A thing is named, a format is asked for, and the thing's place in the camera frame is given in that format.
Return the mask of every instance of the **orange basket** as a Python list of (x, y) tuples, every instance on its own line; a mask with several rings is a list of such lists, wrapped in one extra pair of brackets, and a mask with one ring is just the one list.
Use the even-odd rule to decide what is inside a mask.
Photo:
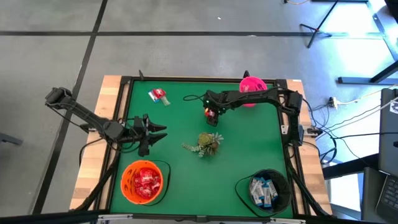
[[(141, 168), (151, 168), (154, 169), (160, 175), (160, 187), (157, 193), (150, 199), (144, 199), (140, 197), (134, 191), (134, 175), (139, 172)], [(163, 189), (163, 175), (162, 171), (151, 161), (139, 160), (130, 164), (123, 172), (122, 180), (120, 184), (122, 194), (127, 198), (131, 203), (135, 203), (136, 205), (143, 205), (149, 202), (152, 202), (159, 196)]]

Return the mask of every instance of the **pink object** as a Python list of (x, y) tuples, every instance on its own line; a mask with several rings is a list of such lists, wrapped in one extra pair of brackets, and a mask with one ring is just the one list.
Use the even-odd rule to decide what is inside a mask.
[[(267, 90), (267, 85), (257, 77), (246, 77), (239, 84), (239, 91), (241, 93), (249, 92), (249, 91), (262, 91)], [(246, 103), (243, 106), (253, 107), (256, 105), (255, 103)]]

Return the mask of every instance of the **concrete floor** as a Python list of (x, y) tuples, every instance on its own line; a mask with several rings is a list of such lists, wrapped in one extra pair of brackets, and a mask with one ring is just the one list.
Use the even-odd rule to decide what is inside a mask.
[[(396, 23), (379, 1), (371, 1), (392, 42)], [(0, 0), (0, 31), (91, 31), (100, 0)], [(265, 31), (298, 32), (299, 23), (317, 26), (330, 3), (301, 6), (274, 1), (109, 1), (100, 31)], [(378, 32), (368, 7), (341, 3), (325, 22), (327, 32)], [(53, 86), (72, 89), (89, 37), (0, 36), (0, 132), (24, 139), (22, 146), (0, 145), (0, 216), (29, 213), (60, 118), (44, 106)], [(97, 37), (78, 101), (93, 110), (104, 75), (293, 78), (304, 83), (312, 106), (330, 96), (351, 101), (384, 86), (338, 85), (340, 76), (371, 77), (394, 60), (382, 39), (318, 39), (311, 49), (304, 37)], [(379, 104), (379, 97), (330, 110), (329, 124)], [(322, 112), (315, 115), (322, 120)], [(378, 114), (343, 128), (344, 135), (379, 129)], [(86, 135), (70, 126), (44, 212), (68, 210), (78, 173), (78, 151)], [(347, 139), (358, 156), (377, 152), (376, 136)], [(331, 141), (318, 141), (321, 151)], [(341, 142), (339, 161), (355, 157)]]

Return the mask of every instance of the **green mat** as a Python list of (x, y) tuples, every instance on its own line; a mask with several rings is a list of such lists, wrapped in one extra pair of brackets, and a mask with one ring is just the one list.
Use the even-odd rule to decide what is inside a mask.
[[(267, 103), (253, 108), (242, 106), (227, 111), (219, 117), (217, 127), (212, 127), (206, 123), (200, 100), (182, 100), (186, 95), (202, 95), (206, 90), (237, 90), (238, 86), (237, 83), (135, 81), (128, 118), (147, 113), (152, 122), (167, 126), (163, 132), (168, 135), (150, 147), (149, 156), (142, 158), (137, 152), (121, 154), (111, 213), (255, 217), (239, 200), (234, 186), (239, 179), (261, 169), (275, 169), (286, 177), (276, 108)], [(154, 103), (147, 94), (153, 88), (164, 89), (171, 105)], [(182, 147), (183, 142), (195, 146), (202, 132), (223, 135), (224, 141), (215, 157), (199, 158), (197, 153)], [(123, 171), (139, 159), (166, 161), (172, 168), (167, 194), (163, 201), (152, 207), (134, 205), (124, 198), (120, 190)], [(169, 173), (167, 165), (161, 162), (156, 164), (166, 181)], [(258, 215), (269, 215), (252, 205), (248, 185), (249, 179), (241, 181), (239, 194)], [(292, 218), (291, 205), (275, 217)]]

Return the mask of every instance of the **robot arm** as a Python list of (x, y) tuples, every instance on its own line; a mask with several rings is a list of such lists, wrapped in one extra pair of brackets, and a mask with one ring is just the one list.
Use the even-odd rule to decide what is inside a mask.
[(77, 103), (72, 98), (71, 92), (65, 88), (53, 88), (45, 99), (45, 105), (49, 108), (53, 110), (69, 110), (80, 119), (86, 121), (87, 124), (80, 126), (84, 131), (88, 132), (90, 129), (96, 129), (98, 134), (110, 144), (140, 142), (138, 150), (140, 156), (149, 155), (149, 145), (155, 144), (167, 135), (166, 133), (149, 133), (161, 131), (167, 127), (152, 123), (147, 114), (143, 118), (135, 116), (134, 125), (130, 128), (126, 127), (128, 124), (121, 124), (108, 118), (99, 117)]
[[(279, 102), (279, 95), (286, 98), (285, 106)], [(241, 93), (239, 91), (222, 91), (215, 93), (207, 90), (203, 97), (203, 107), (207, 123), (217, 126), (218, 116), (225, 113), (228, 109), (235, 109), (245, 103), (270, 103), (278, 110), (285, 113), (289, 119), (289, 129), (287, 134), (289, 142), (296, 146), (301, 146), (303, 141), (303, 127), (299, 123), (299, 114), (303, 96), (288, 89), (279, 87), (269, 90)]]

